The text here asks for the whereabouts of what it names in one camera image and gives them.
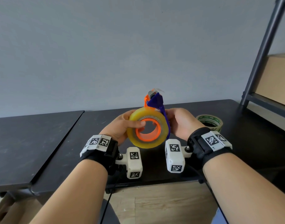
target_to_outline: person's leg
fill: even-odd
[[[107,200],[103,199],[98,224],[100,224]],[[102,224],[120,224],[119,219],[110,203],[107,206]]]
[[[226,221],[219,208],[217,209],[211,224],[226,224]]]

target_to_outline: black tabletop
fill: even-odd
[[[233,100],[204,101],[165,105],[166,108],[182,107],[194,116],[211,114],[223,120],[222,135],[233,145],[233,152],[256,170],[285,169],[285,131],[242,108]],[[36,195],[53,192],[65,180],[79,161],[79,153],[87,140],[127,109],[85,112],[55,153],[38,181],[32,186]],[[133,146],[129,140],[119,147],[121,153]],[[143,172],[136,180],[122,175],[117,187],[129,187],[198,179],[193,169],[186,165],[181,174],[170,173],[166,168],[164,143],[156,148],[140,149]],[[107,188],[115,183],[119,172],[108,177]]]
[[[0,191],[29,187],[83,112],[0,118]]]

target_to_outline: person's right hand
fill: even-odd
[[[188,140],[189,136],[198,128],[205,127],[188,110],[183,108],[166,109],[170,122],[170,131],[177,137]]]

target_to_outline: tape roll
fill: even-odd
[[[129,120],[151,121],[156,125],[153,132],[144,134],[140,129],[127,129],[127,135],[136,147],[154,148],[162,144],[168,135],[168,125],[163,114],[152,107],[142,107],[131,114]]]
[[[218,117],[212,115],[199,115],[196,118],[206,127],[210,128],[211,131],[221,131],[223,122]]]

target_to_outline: wooden floor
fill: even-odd
[[[217,209],[206,185],[198,182],[125,188],[110,203],[121,224],[209,224]]]

